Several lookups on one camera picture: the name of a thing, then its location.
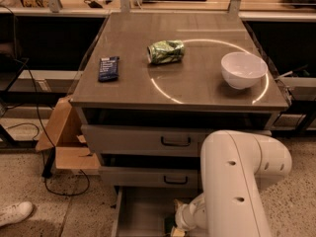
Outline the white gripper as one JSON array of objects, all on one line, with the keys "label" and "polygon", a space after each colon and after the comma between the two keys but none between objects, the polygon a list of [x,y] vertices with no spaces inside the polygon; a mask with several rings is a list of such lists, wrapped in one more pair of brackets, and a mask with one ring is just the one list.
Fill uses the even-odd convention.
[{"label": "white gripper", "polygon": [[185,237],[185,231],[191,231],[198,227],[196,212],[198,209],[197,202],[184,203],[181,200],[174,200],[175,222],[177,227],[173,227],[170,237]]}]

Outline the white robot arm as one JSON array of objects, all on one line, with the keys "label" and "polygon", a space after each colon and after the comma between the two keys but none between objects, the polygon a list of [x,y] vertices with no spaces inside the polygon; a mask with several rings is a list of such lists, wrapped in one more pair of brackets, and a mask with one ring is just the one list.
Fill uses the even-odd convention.
[{"label": "white robot arm", "polygon": [[219,130],[200,152],[202,193],[179,204],[178,236],[272,237],[259,190],[286,177],[292,159],[280,141],[261,134]]}]

